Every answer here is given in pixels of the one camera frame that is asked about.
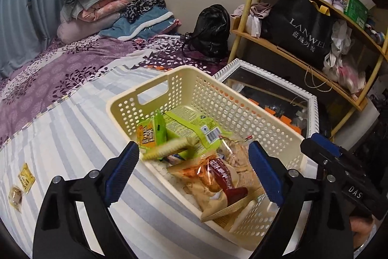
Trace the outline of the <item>person's right hand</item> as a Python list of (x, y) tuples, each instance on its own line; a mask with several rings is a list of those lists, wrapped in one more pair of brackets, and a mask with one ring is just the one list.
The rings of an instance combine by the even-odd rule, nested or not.
[(353, 232), (353, 249), (356, 250), (368, 240), (374, 226), (374, 218), (351, 216), (349, 220)]

